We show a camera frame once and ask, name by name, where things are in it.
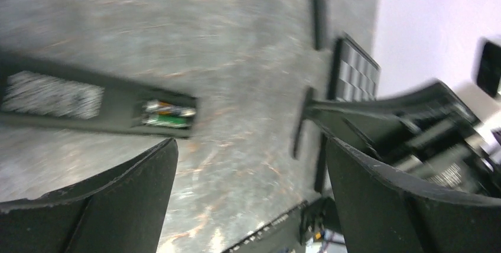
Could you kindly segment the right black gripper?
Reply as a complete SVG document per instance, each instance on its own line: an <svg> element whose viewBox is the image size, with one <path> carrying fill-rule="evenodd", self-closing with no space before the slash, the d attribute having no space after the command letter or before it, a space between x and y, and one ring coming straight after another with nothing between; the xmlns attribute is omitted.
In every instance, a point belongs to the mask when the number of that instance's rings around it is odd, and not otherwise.
<svg viewBox="0 0 501 253"><path fill-rule="evenodd" d="M363 130L399 120L384 140L385 163L414 177L466 193L500 197L500 102L478 90L451 95L441 81L401 96L369 101L317 100L305 91L305 119L328 135L382 159Z"/></svg>

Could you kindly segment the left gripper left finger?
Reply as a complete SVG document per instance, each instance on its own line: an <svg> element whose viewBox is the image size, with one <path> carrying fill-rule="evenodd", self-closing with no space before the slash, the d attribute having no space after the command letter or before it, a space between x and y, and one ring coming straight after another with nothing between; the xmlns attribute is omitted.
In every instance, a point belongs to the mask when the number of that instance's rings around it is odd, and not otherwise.
<svg viewBox="0 0 501 253"><path fill-rule="evenodd" d="M2 252L155 252L178 163L169 138L37 199L1 203Z"/></svg>

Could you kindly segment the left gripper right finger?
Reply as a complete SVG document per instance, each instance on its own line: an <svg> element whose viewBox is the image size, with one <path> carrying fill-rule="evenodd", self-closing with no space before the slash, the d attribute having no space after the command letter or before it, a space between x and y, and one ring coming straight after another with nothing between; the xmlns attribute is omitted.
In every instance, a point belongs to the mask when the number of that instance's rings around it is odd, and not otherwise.
<svg viewBox="0 0 501 253"><path fill-rule="evenodd" d="M399 171L333 138L327 165L349 252L499 252L500 200Z"/></svg>

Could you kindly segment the black remote control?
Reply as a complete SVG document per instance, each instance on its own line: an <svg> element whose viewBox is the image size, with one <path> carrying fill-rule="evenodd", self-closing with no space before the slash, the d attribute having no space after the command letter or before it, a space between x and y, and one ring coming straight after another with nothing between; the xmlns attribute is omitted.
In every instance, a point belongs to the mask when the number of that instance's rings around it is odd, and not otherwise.
<svg viewBox="0 0 501 253"><path fill-rule="evenodd" d="M313 2L314 49L322 50L327 42L326 0Z"/></svg>
<svg viewBox="0 0 501 253"><path fill-rule="evenodd" d="M10 51L1 52L1 121L11 125L188 138L185 128L144 125L144 105L158 100L195 108L183 93Z"/></svg>

